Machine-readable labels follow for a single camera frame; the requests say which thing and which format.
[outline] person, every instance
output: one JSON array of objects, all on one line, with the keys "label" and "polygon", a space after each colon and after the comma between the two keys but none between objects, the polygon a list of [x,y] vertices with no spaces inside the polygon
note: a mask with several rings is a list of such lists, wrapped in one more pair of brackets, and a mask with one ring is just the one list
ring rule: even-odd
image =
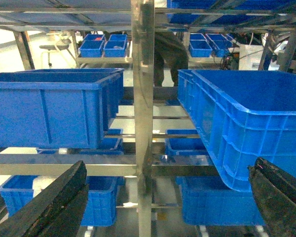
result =
[{"label": "person", "polygon": [[178,86],[178,70],[188,69],[188,55],[183,43],[173,32],[154,33],[154,86],[162,86],[164,61],[170,68],[174,86]]}]

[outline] blue plastic crate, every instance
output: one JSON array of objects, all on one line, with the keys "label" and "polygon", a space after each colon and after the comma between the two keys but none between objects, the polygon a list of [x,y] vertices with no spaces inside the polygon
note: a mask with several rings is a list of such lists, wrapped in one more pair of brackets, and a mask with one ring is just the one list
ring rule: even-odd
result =
[{"label": "blue plastic crate", "polygon": [[190,34],[189,40],[207,40],[202,33]]},{"label": "blue plastic crate", "polygon": [[193,83],[192,102],[181,95],[182,105],[228,187],[251,191],[248,165],[257,157],[296,177],[296,75],[181,70],[179,80]]},{"label": "blue plastic crate", "polygon": [[86,40],[105,40],[105,36],[100,34],[87,34],[83,41]]},{"label": "blue plastic crate", "polygon": [[97,148],[122,71],[0,73],[0,147]]},{"label": "blue plastic crate", "polygon": [[[197,134],[195,129],[168,129],[166,134]],[[166,138],[166,155],[170,156],[194,156],[206,155],[207,150],[202,139],[197,138]]]},{"label": "blue plastic crate", "polygon": [[232,42],[230,40],[228,40],[225,36],[221,35],[221,34],[206,34],[206,37],[208,38],[208,40],[210,41],[222,41],[224,42],[225,46],[227,48],[232,47]]},{"label": "blue plastic crate", "polygon": [[111,35],[109,41],[127,41],[127,35]]},{"label": "blue plastic crate", "polygon": [[104,52],[106,57],[125,57],[125,50],[126,41],[108,41],[104,46]]},{"label": "blue plastic crate", "polygon": [[110,76],[112,74],[118,73],[119,79],[112,81],[109,86],[105,86],[102,89],[102,102],[107,106],[103,107],[103,130],[108,131],[112,122],[114,121],[116,114],[118,113],[118,105],[124,96],[124,80],[123,72],[124,69],[119,68],[93,68],[93,69],[39,69],[39,70],[29,70],[22,72],[36,72],[36,73],[92,73],[101,74],[102,76]]},{"label": "blue plastic crate", "polygon": [[[12,176],[0,186],[9,217],[33,199],[33,180],[37,176]],[[116,197],[122,177],[90,176],[88,202],[82,226],[111,226],[116,221]]]},{"label": "blue plastic crate", "polygon": [[80,47],[82,58],[101,58],[103,53],[103,40],[86,40]]},{"label": "blue plastic crate", "polygon": [[182,71],[179,73],[178,101],[183,105],[188,113],[190,112],[190,106],[193,101],[193,94],[191,93],[191,90],[194,83],[192,78],[193,74],[189,71]]},{"label": "blue plastic crate", "polygon": [[226,41],[218,40],[218,41],[212,41],[209,40],[209,44],[212,47],[213,51],[215,52],[215,55],[219,58],[224,57],[229,54],[229,50],[226,44]]},{"label": "blue plastic crate", "polygon": [[264,225],[252,193],[229,189],[219,176],[178,177],[183,220],[190,225]]},{"label": "blue plastic crate", "polygon": [[[109,129],[108,134],[122,134],[123,129]],[[54,154],[58,149],[41,149],[37,148],[38,154]],[[82,149],[80,154],[84,155],[123,155],[122,138],[104,138],[98,149]]]},{"label": "blue plastic crate", "polygon": [[188,49],[192,57],[203,58],[210,57],[213,51],[206,40],[191,40]]}]

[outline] metal post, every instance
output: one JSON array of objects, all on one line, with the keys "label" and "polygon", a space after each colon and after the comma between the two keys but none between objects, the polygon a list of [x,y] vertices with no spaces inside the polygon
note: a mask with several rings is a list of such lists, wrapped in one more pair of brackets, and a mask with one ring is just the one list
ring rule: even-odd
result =
[{"label": "metal post", "polygon": [[16,41],[16,45],[18,46],[20,56],[23,62],[23,66],[25,70],[33,70],[35,69],[34,62],[32,59],[29,42],[27,40],[26,32],[16,32],[14,31],[14,37]]},{"label": "metal post", "polygon": [[294,55],[296,55],[296,31],[291,32],[291,36],[288,40],[279,71],[282,71],[282,72],[288,71]]},{"label": "metal post", "polygon": [[259,64],[259,71],[268,70],[275,48],[276,48],[275,36],[273,33],[269,33],[266,38],[263,54]]},{"label": "metal post", "polygon": [[73,38],[73,46],[74,46],[74,56],[75,56],[75,64],[77,68],[80,68],[80,63],[78,63],[78,56],[79,56],[79,52],[78,52],[78,45],[77,45],[77,39],[75,37],[75,31],[70,31],[70,35]]},{"label": "metal post", "polygon": [[154,0],[131,0],[139,237],[151,236]]},{"label": "metal post", "polygon": [[184,32],[183,45],[188,50],[190,32]]}]

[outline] chair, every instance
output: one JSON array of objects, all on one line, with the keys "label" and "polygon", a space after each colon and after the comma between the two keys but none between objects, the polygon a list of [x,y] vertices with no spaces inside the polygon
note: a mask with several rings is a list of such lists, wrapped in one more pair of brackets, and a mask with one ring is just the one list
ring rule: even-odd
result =
[{"label": "chair", "polygon": [[67,65],[71,67],[70,62],[67,60],[65,55],[62,53],[63,50],[66,50],[69,55],[75,60],[75,57],[69,50],[69,45],[72,43],[71,40],[69,39],[70,34],[67,32],[60,32],[60,33],[48,33],[47,35],[55,35],[55,37],[58,38],[58,40],[55,41],[54,44],[46,44],[46,45],[41,45],[39,48],[45,49],[46,51],[43,51],[40,55],[41,57],[41,68],[43,68],[43,56],[45,53],[47,53],[48,57],[48,66],[49,68],[52,68],[52,64],[50,62],[50,54],[51,53],[60,53],[60,55],[63,57],[63,59],[66,61]]}]

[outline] stainless steel rack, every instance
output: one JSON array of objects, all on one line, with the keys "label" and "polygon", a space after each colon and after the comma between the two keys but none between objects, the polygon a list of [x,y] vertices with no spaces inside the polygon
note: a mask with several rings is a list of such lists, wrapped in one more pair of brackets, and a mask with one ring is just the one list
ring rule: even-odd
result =
[{"label": "stainless steel rack", "polygon": [[[198,157],[199,163],[195,165],[182,157],[173,157],[169,162],[162,163],[156,155],[163,153],[164,148],[160,143],[153,143],[152,122],[156,117],[153,116],[154,100],[165,100],[176,97],[169,92],[168,88],[153,87],[153,47],[154,32],[166,31],[169,29],[184,29],[188,33],[204,30],[207,32],[258,32],[269,33],[266,47],[263,51],[259,69],[268,68],[271,53],[274,51],[276,42],[283,33],[290,33],[289,44],[285,51],[284,60],[280,70],[287,71],[296,65],[296,11],[295,6],[287,7],[279,11],[269,10],[234,10],[243,3],[244,0],[218,0],[210,9],[167,9],[154,8],[154,0],[131,0],[130,9],[97,9],[97,8],[30,8],[30,7],[0,7],[0,13],[53,13],[53,14],[101,14],[101,13],[124,13],[131,14],[132,29],[132,57],[125,58],[99,58],[89,59],[80,58],[78,50],[75,47],[77,65],[82,63],[133,63],[134,87],[128,88],[126,97],[134,99],[135,116],[135,134],[124,134],[124,137],[135,137],[136,143],[127,144],[130,155],[114,156],[88,156],[88,155],[0,155],[0,174],[10,175],[59,175],[68,169],[77,160],[83,160],[86,163],[88,175],[94,176],[136,176],[137,204],[133,206],[138,210],[129,218],[137,219],[138,236],[150,237],[156,236],[155,222],[152,222],[152,215],[155,209],[166,208],[166,205],[156,204],[155,180],[156,177],[172,176],[202,176],[217,175],[217,171],[211,160],[207,156]],[[190,25],[169,24],[166,20],[168,13],[193,13],[200,17],[196,22]],[[213,25],[216,19],[223,15],[251,15],[256,16],[256,21],[241,23],[238,25]],[[12,26],[24,28],[44,27],[57,29],[58,27],[67,27],[72,30],[72,36],[75,42],[73,30],[84,29],[84,27],[104,30],[106,27],[121,26],[129,27],[129,24],[102,24],[85,22],[84,24],[60,24],[60,23],[26,23],[26,22],[0,22],[0,28],[9,29]],[[34,69],[33,60],[26,39],[25,32],[15,32],[17,46],[19,48],[24,68],[26,70]],[[212,62],[212,59],[190,59],[194,63]]]}]

